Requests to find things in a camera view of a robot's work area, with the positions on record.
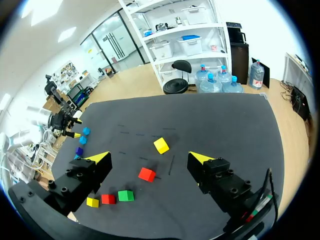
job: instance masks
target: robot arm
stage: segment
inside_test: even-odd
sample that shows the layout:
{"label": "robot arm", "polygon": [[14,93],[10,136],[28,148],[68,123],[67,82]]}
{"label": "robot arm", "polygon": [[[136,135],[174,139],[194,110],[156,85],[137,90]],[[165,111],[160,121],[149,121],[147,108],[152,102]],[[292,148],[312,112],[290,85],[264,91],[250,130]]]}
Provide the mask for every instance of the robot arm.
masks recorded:
{"label": "robot arm", "polygon": [[39,144],[46,140],[45,129],[52,128],[62,131],[63,136],[78,138],[81,135],[76,132],[67,131],[68,124],[82,124],[78,118],[71,117],[65,111],[53,113],[44,108],[34,106],[27,107],[27,120],[32,124],[28,130],[17,132],[11,137],[0,133],[0,152],[12,152],[17,148],[28,146],[30,144]]}

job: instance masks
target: ceiling light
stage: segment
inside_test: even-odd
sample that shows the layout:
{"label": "ceiling light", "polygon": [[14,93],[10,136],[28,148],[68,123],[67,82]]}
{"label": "ceiling light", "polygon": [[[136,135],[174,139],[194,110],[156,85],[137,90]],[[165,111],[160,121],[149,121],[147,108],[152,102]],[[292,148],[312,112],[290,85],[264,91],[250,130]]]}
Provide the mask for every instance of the ceiling light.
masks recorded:
{"label": "ceiling light", "polygon": [[31,0],[33,4],[33,16],[31,26],[34,26],[41,21],[55,15],[63,0]]}
{"label": "ceiling light", "polygon": [[2,100],[0,101],[0,110],[4,110],[4,109],[7,107],[10,98],[11,98],[11,96],[10,96],[10,94],[8,94],[8,93],[6,93],[6,94],[3,96]]}
{"label": "ceiling light", "polygon": [[72,34],[74,34],[75,30],[76,30],[76,26],[69,28],[68,30],[63,31],[60,34],[60,37],[58,39],[58,43],[62,42],[63,40],[70,38]]}

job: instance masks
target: ceiling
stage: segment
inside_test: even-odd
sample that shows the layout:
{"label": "ceiling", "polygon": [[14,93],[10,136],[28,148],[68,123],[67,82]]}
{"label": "ceiling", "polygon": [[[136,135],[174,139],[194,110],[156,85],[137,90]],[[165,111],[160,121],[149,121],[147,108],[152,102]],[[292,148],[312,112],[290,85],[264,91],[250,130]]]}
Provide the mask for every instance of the ceiling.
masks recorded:
{"label": "ceiling", "polygon": [[[33,13],[21,19],[17,12],[0,45],[0,99],[4,93],[14,96],[52,56],[72,43],[80,44],[97,20],[117,4],[117,0],[64,0],[55,15],[32,27]],[[72,27],[76,27],[74,34],[58,43],[60,34]]]}

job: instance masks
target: black stool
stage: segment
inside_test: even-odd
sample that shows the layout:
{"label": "black stool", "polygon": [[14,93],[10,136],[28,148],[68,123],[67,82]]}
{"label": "black stool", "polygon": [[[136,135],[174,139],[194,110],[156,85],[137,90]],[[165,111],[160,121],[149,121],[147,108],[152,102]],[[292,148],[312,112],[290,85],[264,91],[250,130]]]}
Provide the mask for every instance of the black stool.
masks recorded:
{"label": "black stool", "polygon": [[182,78],[175,78],[163,85],[163,92],[165,94],[183,94],[187,91],[189,85],[186,80],[183,79],[183,72],[191,73],[191,65],[188,61],[177,60],[172,65],[172,68],[182,71]]}

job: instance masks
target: glass door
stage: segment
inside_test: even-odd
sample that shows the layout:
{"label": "glass door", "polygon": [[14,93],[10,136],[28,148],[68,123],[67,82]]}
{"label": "glass door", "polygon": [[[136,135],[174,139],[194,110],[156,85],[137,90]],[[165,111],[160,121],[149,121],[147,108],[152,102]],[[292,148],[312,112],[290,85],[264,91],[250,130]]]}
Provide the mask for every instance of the glass door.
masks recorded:
{"label": "glass door", "polygon": [[118,13],[101,24],[93,36],[117,72],[144,64]]}
{"label": "glass door", "polygon": [[101,50],[94,37],[90,34],[80,45],[84,51],[85,65],[89,73],[97,73],[98,69],[105,70],[111,68],[115,73],[115,69],[106,58],[105,53]]}

